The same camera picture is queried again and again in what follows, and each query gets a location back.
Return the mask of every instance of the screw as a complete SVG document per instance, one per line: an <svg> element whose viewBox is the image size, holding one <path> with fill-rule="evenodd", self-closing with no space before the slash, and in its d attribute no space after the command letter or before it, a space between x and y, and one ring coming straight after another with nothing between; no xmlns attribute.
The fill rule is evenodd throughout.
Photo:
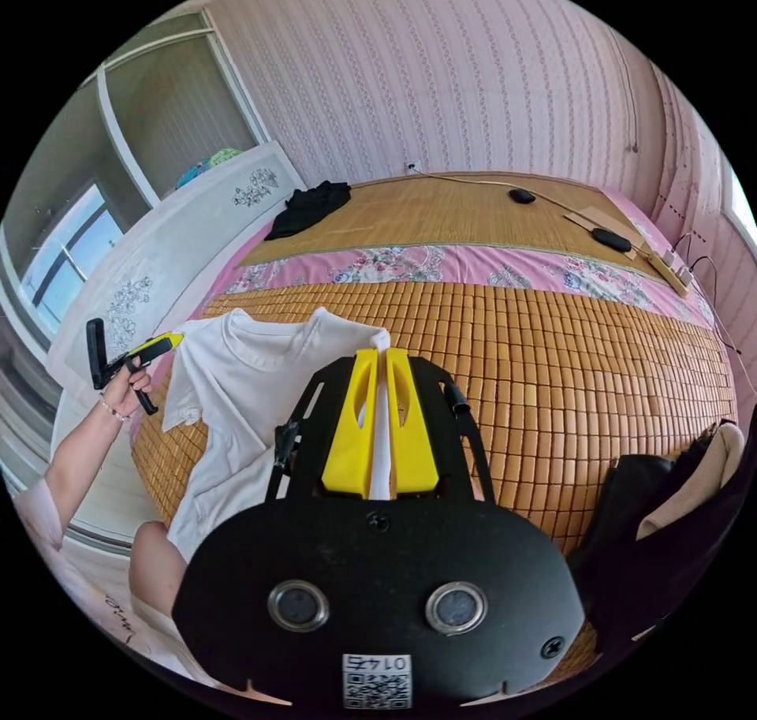
<svg viewBox="0 0 757 720"><path fill-rule="evenodd" d="M561 636L555 636L553 639L547 641L542 647L542 657L544 657L544 659L554 659L560 654L564 646L565 639Z"/></svg>
<svg viewBox="0 0 757 720"><path fill-rule="evenodd" d="M385 513L369 513L366 521L368 527L374 533L384 533L389 530L389 526L391 525L389 516Z"/></svg>

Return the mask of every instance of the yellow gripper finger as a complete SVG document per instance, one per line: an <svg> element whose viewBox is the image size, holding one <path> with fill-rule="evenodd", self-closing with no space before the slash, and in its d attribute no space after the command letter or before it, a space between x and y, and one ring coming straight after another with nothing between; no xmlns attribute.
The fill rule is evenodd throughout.
<svg viewBox="0 0 757 720"><path fill-rule="evenodd" d="M396 494L399 496L432 492L438 484L439 474L407 350L386 350L386 385L389 394L389 433ZM404 423L400 423L400 406L405 411Z"/></svg>
<svg viewBox="0 0 757 720"><path fill-rule="evenodd" d="M371 489L378 377L378 350L359 350L331 443L331 451L323 469L323 487L328 492L356 494L362 499L368 499ZM361 427L360 410L363 404L365 413Z"/></svg>

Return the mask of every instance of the bracelet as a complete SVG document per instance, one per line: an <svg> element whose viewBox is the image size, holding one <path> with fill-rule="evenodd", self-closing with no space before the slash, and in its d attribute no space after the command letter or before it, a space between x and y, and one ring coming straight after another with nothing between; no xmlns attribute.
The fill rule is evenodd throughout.
<svg viewBox="0 0 757 720"><path fill-rule="evenodd" d="M100 395L100 403L103 405L103 407L114 417L118 418L122 423L125 423L129 418L130 415L122 415L119 412L116 412L106 401L105 397L101 394Z"/></svg>

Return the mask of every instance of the sticker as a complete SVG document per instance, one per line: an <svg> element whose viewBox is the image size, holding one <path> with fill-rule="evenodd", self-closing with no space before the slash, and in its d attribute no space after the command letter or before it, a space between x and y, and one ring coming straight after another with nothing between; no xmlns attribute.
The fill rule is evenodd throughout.
<svg viewBox="0 0 757 720"><path fill-rule="evenodd" d="M412 707L410 655L342 655L344 706L348 710Z"/></svg>

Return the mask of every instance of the person's leg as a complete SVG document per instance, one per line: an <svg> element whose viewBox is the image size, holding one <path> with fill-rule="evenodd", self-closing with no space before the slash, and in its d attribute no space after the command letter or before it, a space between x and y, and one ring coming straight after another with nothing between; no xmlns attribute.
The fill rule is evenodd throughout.
<svg viewBox="0 0 757 720"><path fill-rule="evenodd" d="M167 533L166 526L157 520L142 523L137 529L129 564L129 589L132 596L171 617L187 563L166 538Z"/></svg>

